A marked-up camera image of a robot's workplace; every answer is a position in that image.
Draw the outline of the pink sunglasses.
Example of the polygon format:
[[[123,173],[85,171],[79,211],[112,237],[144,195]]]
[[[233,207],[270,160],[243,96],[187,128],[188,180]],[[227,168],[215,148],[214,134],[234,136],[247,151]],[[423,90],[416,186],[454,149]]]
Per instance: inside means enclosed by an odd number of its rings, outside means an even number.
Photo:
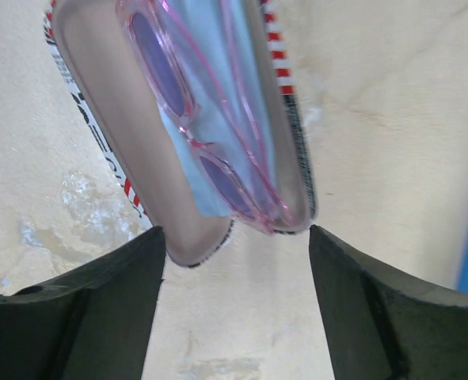
[[[198,212],[267,234],[296,218],[240,1],[120,1],[117,17],[177,148]]]

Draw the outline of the patterned sunglasses case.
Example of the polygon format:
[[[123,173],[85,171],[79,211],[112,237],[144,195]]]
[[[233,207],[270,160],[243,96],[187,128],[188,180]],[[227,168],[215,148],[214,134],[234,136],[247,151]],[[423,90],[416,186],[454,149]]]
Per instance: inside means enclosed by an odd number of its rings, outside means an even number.
[[[118,2],[53,1],[44,17],[44,35],[79,111],[143,225],[160,226],[170,259],[193,267],[225,244],[236,222],[258,229],[234,216],[206,217],[198,212],[156,97],[120,27]],[[277,185],[296,218],[295,226],[281,226],[272,234],[297,234],[311,224],[317,203],[282,28],[272,2],[240,2],[271,122]]]

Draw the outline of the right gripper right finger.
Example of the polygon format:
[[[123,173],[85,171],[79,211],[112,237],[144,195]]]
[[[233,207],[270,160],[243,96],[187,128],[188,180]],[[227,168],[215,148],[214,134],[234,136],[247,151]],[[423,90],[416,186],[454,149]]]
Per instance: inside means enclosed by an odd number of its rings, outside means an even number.
[[[310,266],[336,379],[468,379],[468,294],[310,228]]]

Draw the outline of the light blue cleaning cloth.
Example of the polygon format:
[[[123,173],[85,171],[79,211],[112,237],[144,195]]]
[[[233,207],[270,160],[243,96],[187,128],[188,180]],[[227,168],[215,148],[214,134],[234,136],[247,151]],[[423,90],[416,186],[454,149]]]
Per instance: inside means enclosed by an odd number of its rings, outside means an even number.
[[[197,46],[204,54],[204,58],[226,95],[234,118],[242,130],[251,151],[254,153],[257,163],[266,169],[271,184],[276,185],[277,174],[272,127],[262,93],[261,80],[257,73],[253,44],[249,37],[243,5],[239,1],[232,2],[230,15],[232,16],[232,26],[240,54],[239,62],[243,73],[243,85],[253,115],[257,119],[258,131],[262,139],[261,143],[258,143],[252,136],[252,129],[244,115],[242,101],[237,95],[236,81],[231,72],[230,56],[226,45],[220,3],[207,0],[171,1],[169,6],[182,20],[184,27],[190,32]],[[246,181],[248,189],[254,193],[255,199],[260,200],[263,184],[253,180],[252,176],[256,174],[256,170],[251,166],[244,148],[224,118],[222,109],[218,107],[219,99],[215,95],[211,80],[206,75],[205,69],[198,63],[198,60],[191,56],[192,50],[188,48],[186,53],[185,73],[201,107],[196,121],[192,124],[192,133],[201,142],[218,143],[223,157],[226,158],[238,176]],[[213,169],[212,172],[217,176],[219,182],[217,186],[214,186],[192,154],[187,151],[185,143],[179,141],[179,134],[170,118],[163,115],[162,120],[177,148],[178,157],[195,197],[199,213],[207,217],[231,216],[233,211],[220,192],[226,191],[226,194],[235,200],[237,197],[234,186],[219,170]]]

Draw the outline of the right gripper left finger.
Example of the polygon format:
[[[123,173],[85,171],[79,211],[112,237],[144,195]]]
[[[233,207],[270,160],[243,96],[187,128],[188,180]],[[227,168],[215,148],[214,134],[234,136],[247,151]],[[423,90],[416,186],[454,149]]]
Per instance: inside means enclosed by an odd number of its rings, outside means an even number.
[[[152,228],[76,269],[0,294],[0,379],[139,379],[166,259]]]

